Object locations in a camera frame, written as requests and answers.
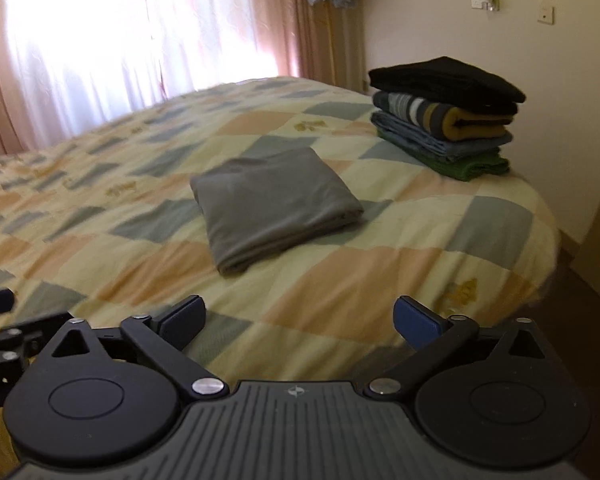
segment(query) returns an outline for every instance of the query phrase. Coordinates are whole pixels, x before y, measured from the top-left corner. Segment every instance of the sheer white curtain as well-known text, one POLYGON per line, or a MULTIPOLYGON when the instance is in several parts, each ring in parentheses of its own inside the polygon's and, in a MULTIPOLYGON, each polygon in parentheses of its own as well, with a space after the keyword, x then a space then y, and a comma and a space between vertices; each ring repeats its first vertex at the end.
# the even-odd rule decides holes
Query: sheer white curtain
POLYGON ((0 0, 0 86, 24 147, 184 92, 285 73, 256 33, 252 1, 0 0))

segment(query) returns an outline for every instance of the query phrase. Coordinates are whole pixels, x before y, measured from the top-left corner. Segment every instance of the green folded garment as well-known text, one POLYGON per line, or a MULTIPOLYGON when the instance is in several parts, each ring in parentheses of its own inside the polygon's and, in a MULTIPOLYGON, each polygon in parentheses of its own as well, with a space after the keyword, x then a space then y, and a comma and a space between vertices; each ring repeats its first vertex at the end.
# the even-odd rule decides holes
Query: green folded garment
POLYGON ((404 151, 439 174, 464 182, 468 182, 485 173, 501 175, 509 171, 509 161, 500 156, 500 150, 497 148, 479 153, 478 155, 466 156, 455 162, 442 162, 432 156, 424 155, 414 150, 404 151))

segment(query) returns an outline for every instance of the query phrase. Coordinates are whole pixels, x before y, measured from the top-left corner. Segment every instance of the folded gray shirt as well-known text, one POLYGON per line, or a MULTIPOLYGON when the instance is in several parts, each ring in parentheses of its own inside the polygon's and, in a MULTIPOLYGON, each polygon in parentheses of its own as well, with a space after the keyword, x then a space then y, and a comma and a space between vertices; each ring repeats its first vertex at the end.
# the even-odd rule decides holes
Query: folded gray shirt
POLYGON ((364 212, 311 148, 234 158, 191 179, 222 274, 358 222, 364 212))

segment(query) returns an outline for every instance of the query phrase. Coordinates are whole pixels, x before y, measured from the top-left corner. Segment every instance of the floor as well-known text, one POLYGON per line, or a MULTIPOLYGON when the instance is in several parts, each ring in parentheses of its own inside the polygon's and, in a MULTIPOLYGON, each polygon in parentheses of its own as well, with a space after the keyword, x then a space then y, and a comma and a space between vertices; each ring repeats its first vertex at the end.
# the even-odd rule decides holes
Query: floor
POLYGON ((520 316, 533 318, 589 401, 592 423, 575 465, 600 480, 600 297, 569 269, 563 254, 548 296, 520 316))

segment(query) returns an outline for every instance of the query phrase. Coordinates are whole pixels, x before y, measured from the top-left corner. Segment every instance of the checkered bed sheet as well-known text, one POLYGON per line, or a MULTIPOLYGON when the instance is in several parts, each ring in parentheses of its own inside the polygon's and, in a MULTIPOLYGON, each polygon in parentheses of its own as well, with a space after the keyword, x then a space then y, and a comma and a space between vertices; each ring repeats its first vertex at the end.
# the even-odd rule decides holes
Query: checkered bed sheet
MULTIPOLYGON (((330 380, 405 355, 392 327, 401 294, 485 325, 537 297, 558 247, 538 193, 515 174, 439 176, 379 139, 372 110, 303 79, 227 84, 0 158, 0 287, 18 298, 0 325, 70 310, 112 326, 199 294, 208 323, 186 352, 213 373, 330 380), (340 175, 366 224, 221 277, 190 176, 299 146, 340 175)), ((0 422, 0 473, 14 464, 0 422)))

